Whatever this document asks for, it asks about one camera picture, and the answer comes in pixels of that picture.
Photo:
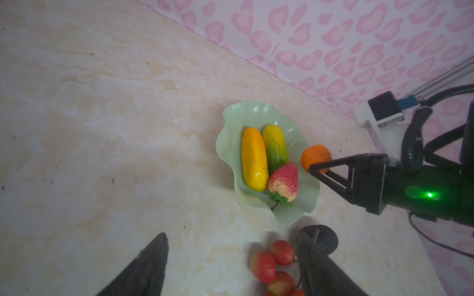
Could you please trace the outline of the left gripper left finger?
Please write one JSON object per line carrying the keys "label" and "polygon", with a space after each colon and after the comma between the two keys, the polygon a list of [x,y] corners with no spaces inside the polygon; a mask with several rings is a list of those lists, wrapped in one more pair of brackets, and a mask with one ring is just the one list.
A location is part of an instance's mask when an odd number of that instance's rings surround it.
{"label": "left gripper left finger", "polygon": [[157,235],[98,296],[159,296],[165,280],[169,244]]}

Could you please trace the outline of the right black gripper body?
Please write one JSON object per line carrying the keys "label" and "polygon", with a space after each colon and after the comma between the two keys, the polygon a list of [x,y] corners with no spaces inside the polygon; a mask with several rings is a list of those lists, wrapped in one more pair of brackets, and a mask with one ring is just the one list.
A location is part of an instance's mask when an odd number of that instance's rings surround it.
{"label": "right black gripper body", "polygon": [[354,203],[380,215],[386,206],[428,220],[474,224],[474,173],[424,165],[416,172],[390,166],[386,155],[358,155],[353,168]]}

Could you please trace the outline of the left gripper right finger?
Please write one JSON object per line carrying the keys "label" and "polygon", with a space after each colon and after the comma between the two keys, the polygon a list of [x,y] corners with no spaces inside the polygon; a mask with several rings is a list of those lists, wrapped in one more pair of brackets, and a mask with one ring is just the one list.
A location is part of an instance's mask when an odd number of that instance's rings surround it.
{"label": "left gripper right finger", "polygon": [[301,233],[297,239],[296,255],[305,295],[365,296],[367,294],[305,233]]}

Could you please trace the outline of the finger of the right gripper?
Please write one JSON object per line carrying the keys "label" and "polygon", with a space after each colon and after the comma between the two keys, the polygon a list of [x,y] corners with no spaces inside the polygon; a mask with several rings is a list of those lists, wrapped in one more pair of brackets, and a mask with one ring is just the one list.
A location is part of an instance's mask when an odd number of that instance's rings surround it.
{"label": "finger of the right gripper", "polygon": [[[343,157],[340,159],[331,160],[329,162],[322,162],[313,164],[309,167],[309,174],[327,185],[332,191],[341,196],[350,204],[356,204],[355,191],[353,186],[353,171],[356,164],[356,156]],[[343,177],[334,171],[334,167],[347,166],[348,176]]]}

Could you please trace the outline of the orange fake tangerine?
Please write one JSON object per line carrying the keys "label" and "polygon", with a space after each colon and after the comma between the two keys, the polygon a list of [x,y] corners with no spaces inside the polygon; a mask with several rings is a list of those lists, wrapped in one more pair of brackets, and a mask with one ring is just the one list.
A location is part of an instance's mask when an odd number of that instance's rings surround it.
{"label": "orange fake tangerine", "polygon": [[323,145],[314,145],[304,150],[301,156],[301,165],[308,173],[310,166],[332,161],[331,152]]}

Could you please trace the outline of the yellow green fake mango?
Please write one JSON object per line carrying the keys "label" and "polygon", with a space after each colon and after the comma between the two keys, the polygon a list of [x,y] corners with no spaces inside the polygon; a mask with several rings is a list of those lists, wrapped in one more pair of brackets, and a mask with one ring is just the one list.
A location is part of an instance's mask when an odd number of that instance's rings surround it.
{"label": "yellow green fake mango", "polygon": [[272,176],[288,162],[285,137],[279,126],[267,125],[262,132],[262,139],[265,144],[269,174]]}

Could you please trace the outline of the yellow fake fruit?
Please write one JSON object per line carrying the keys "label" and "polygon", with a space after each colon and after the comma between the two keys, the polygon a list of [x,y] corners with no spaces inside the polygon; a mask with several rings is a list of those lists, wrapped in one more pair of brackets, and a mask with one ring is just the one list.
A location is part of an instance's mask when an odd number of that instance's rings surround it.
{"label": "yellow fake fruit", "polygon": [[243,133],[241,160],[246,185],[257,192],[265,191],[270,178],[267,154],[262,135],[256,128],[248,127]]}

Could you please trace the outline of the light green scalloped fruit bowl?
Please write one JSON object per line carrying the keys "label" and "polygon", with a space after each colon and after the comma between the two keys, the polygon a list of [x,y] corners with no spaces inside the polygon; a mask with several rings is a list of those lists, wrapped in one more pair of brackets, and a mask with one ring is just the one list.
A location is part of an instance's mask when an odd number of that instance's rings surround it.
{"label": "light green scalloped fruit bowl", "polygon": [[223,119],[216,151],[233,171],[239,200],[270,210],[282,225],[313,212],[320,185],[301,166],[309,145],[296,123],[260,101],[227,107]]}

